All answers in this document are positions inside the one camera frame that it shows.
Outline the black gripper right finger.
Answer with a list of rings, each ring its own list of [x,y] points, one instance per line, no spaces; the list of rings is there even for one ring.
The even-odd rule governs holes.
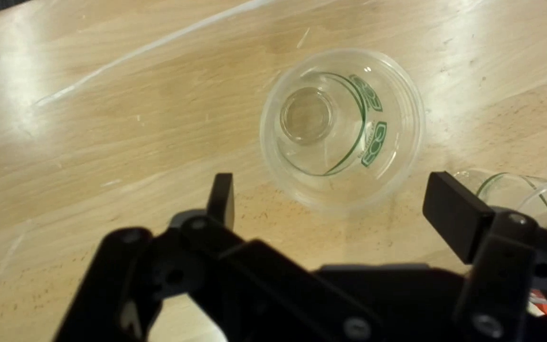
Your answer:
[[[447,172],[428,179],[422,214],[452,253],[471,265],[494,212]]]

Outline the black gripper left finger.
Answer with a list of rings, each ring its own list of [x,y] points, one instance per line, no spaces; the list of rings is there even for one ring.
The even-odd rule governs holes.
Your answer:
[[[207,214],[226,229],[234,227],[234,176],[217,174],[213,179]]]

